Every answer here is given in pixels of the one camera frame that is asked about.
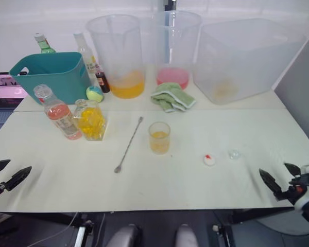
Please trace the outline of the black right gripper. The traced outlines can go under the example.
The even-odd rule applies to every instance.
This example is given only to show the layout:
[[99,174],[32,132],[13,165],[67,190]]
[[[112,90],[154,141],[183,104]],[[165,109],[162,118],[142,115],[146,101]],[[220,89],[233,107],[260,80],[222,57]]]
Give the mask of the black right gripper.
[[260,176],[265,185],[272,191],[276,200],[297,201],[307,192],[306,184],[309,183],[309,174],[302,174],[301,169],[290,163],[284,163],[289,173],[295,178],[291,180],[288,190],[282,192],[275,179],[265,170],[259,169]]

